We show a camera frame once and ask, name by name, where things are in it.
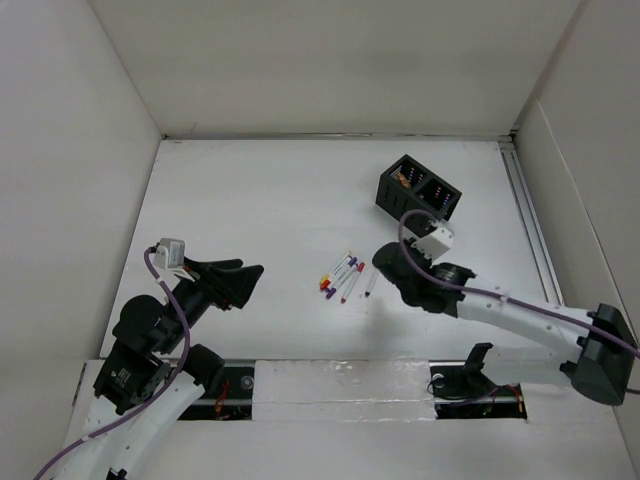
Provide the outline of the black cap marker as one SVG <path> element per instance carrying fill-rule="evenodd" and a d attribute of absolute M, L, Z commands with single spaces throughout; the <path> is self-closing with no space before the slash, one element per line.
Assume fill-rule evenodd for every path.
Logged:
<path fill-rule="evenodd" d="M 364 297 L 365 298 L 369 298 L 370 295 L 372 294 L 378 277 L 379 277 L 379 271 L 377 269 L 375 269 L 372 272 L 372 274 L 371 274 L 371 276 L 369 278 L 369 281 L 367 283 L 367 286 L 365 288 L 365 291 L 364 291 Z"/>

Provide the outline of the red cap marker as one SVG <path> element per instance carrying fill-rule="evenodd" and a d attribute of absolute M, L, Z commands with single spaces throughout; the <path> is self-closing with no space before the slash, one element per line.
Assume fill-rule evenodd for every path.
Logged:
<path fill-rule="evenodd" d="M 331 270 L 330 273 L 325 275 L 320 281 L 320 290 L 326 290 L 334 278 L 341 273 L 347 266 L 351 265 L 354 257 L 349 254 L 345 254 L 338 264 Z"/>
<path fill-rule="evenodd" d="M 346 289 L 344 290 L 344 292 L 343 292 L 343 294 L 341 296 L 341 299 L 340 299 L 340 303 L 341 304 L 344 304 L 344 303 L 347 302 L 349 296 L 351 295 L 351 292 L 353 291 L 356 283 L 359 280 L 359 277 L 360 277 L 362 271 L 364 270 L 364 267 L 365 267 L 365 263 L 364 262 L 359 263 L 358 266 L 356 267 L 354 273 L 351 275 L 351 277 L 350 277 L 350 279 L 349 279 L 349 281 L 347 283 L 347 287 L 346 287 Z"/>

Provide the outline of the orange highlighter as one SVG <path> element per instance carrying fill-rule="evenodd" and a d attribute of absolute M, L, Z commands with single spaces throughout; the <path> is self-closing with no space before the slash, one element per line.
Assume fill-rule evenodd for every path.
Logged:
<path fill-rule="evenodd" d="M 403 185 L 404 188 L 411 188 L 411 184 L 403 175 L 398 175 L 397 180 Z"/>

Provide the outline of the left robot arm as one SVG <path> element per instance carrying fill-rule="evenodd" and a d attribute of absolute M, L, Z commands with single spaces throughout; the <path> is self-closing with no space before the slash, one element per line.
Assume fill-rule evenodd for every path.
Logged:
<path fill-rule="evenodd" d="M 239 259 L 184 258 L 173 271 L 178 284 L 169 287 L 152 263 L 159 253 L 148 248 L 144 261 L 168 301 L 138 295 L 122 307 L 83 433 L 37 478 L 57 467 L 59 479 L 135 479 L 150 451 L 196 400 L 227 393 L 224 359 L 193 343 L 191 329 L 211 307 L 244 307 L 264 268 Z"/>

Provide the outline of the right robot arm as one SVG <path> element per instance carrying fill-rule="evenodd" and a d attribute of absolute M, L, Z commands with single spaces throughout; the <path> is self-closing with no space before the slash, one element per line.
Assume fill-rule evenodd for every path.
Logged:
<path fill-rule="evenodd" d="M 483 394 L 506 383 L 568 384 L 600 404 L 624 402 L 639 347 L 617 308 L 521 300 L 469 268 L 433 262 L 405 241 L 383 245 L 372 263 L 408 306 L 484 323 L 535 343 L 533 349 L 504 351 L 480 343 L 482 359 L 462 369 L 471 392 Z"/>

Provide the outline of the purple cap marker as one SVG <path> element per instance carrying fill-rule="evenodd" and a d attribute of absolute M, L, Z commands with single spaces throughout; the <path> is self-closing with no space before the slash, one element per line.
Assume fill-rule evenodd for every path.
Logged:
<path fill-rule="evenodd" d="M 341 268 L 328 279 L 328 284 L 325 288 L 326 299 L 331 299 L 337 293 L 349 276 L 356 270 L 357 266 L 357 257 L 349 257 L 345 260 Z"/>

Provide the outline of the black two-compartment pen holder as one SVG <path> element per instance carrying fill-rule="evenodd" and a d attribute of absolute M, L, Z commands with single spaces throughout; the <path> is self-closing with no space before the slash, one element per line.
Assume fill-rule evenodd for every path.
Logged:
<path fill-rule="evenodd" d="M 404 188 L 398 175 L 403 175 L 411 188 Z M 460 190 L 405 154 L 380 175 L 375 204 L 395 220 L 419 209 L 437 221 L 448 221 L 461 197 Z"/>

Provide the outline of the aluminium rail right side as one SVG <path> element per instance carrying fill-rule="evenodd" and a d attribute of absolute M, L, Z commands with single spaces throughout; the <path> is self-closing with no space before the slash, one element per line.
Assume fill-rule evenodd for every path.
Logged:
<path fill-rule="evenodd" d="M 499 151 L 511 185 L 517 209 L 534 258 L 542 290 L 550 303 L 564 306 L 565 299 L 556 275 L 543 231 L 529 192 L 516 147 L 510 136 L 501 136 Z"/>

